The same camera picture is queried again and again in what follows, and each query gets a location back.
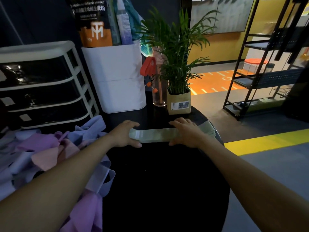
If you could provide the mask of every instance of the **yellow wall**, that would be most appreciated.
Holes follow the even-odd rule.
[[[250,33],[260,33],[263,30],[265,23],[276,22],[284,2],[285,0],[260,0]],[[291,7],[292,4],[290,4],[289,9],[286,12],[285,19],[287,18]],[[206,56],[210,58],[211,62],[236,60],[238,58],[244,37],[245,32],[219,33],[208,36],[207,39],[211,45],[207,45],[207,47],[203,48],[202,51],[200,46],[193,45],[188,57],[188,63],[191,63],[196,58]],[[242,58],[246,57],[247,52],[248,48],[245,48]]]

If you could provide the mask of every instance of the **brown paper pot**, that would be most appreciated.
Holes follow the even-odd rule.
[[[191,112],[191,92],[170,95],[167,92],[167,108],[169,115],[188,114]]]

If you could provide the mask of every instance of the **black baseboard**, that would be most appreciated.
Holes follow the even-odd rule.
[[[226,61],[219,61],[219,62],[209,62],[209,63],[199,63],[196,65],[196,67],[199,66],[208,66],[208,65],[216,65],[216,64],[223,64],[223,63],[235,63],[237,59],[235,60],[226,60]]]

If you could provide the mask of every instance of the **forearm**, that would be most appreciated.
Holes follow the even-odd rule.
[[[0,231],[58,230],[113,145],[106,135],[1,201]]]
[[[308,231],[309,205],[264,172],[203,136],[201,146],[262,231]]]

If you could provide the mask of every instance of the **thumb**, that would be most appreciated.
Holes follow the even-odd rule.
[[[169,142],[169,146],[174,146],[174,145],[177,145],[177,144],[181,144],[181,137],[177,137],[177,138],[174,138],[173,140],[171,140]]]
[[[129,140],[129,145],[132,146],[132,147],[136,147],[136,148],[141,147],[141,143],[138,140],[134,140],[132,138],[130,138],[130,140]]]

